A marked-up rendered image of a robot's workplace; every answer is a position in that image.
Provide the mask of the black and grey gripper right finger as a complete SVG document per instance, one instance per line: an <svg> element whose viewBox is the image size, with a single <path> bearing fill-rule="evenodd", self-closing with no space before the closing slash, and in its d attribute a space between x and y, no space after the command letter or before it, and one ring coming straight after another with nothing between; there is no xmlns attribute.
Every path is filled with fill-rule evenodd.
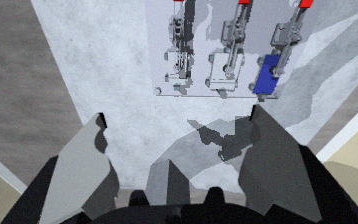
<svg viewBox="0 0 358 224"><path fill-rule="evenodd" d="M276 224L358 224L358 206L304 145L260 105L238 177L245 207Z"/></svg>

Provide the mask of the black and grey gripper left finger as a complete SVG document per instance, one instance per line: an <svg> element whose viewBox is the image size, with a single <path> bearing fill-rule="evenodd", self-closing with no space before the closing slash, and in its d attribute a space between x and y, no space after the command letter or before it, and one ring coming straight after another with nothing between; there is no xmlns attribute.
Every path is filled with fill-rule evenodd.
<svg viewBox="0 0 358 224"><path fill-rule="evenodd" d="M88 224L115 210L120 184L105 154L106 128L103 112L96 113L47 161L0 224Z"/></svg>

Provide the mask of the blue rectangular block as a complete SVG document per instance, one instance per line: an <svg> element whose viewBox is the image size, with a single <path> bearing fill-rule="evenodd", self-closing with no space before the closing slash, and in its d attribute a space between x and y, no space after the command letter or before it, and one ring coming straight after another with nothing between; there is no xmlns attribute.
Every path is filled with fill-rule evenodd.
<svg viewBox="0 0 358 224"><path fill-rule="evenodd" d="M269 69L271 66L277 66L280 57L281 55L264 54L264 61L260 65L252 93L273 93L280 77L273 77Z"/></svg>

